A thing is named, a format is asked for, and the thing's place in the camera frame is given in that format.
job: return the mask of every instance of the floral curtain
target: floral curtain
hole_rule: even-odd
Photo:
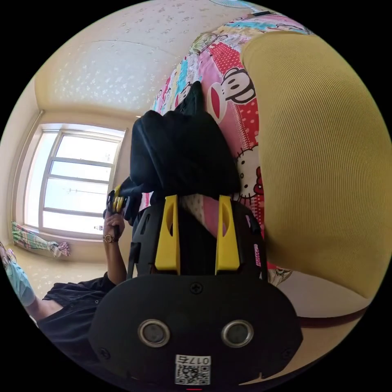
[[[25,249],[48,250],[54,257],[69,256],[71,254],[66,242],[58,244],[54,241],[45,241],[16,222],[12,222],[12,237],[15,245],[19,245]]]

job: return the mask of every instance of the screw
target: screw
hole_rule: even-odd
[[[99,354],[103,359],[109,360],[110,359],[110,353],[109,351],[106,350],[106,348],[101,347],[99,349]]]
[[[190,287],[192,294],[200,294],[203,291],[203,286],[200,283],[192,283]]]
[[[283,351],[281,355],[283,359],[290,359],[294,355],[294,350],[288,348],[287,350]]]

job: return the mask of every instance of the sticker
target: sticker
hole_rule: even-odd
[[[178,385],[210,385],[211,357],[176,355],[176,379]]]

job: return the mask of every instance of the face mask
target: face mask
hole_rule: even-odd
[[[24,307],[30,306],[34,302],[36,295],[27,279],[26,273],[17,264],[11,249],[7,250],[7,260],[3,260],[3,266],[19,301],[21,301]]]

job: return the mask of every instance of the wristwatch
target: wristwatch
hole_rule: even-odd
[[[107,234],[106,236],[102,236],[103,240],[107,243],[110,244],[112,242],[118,242],[118,239],[113,238],[110,234]]]

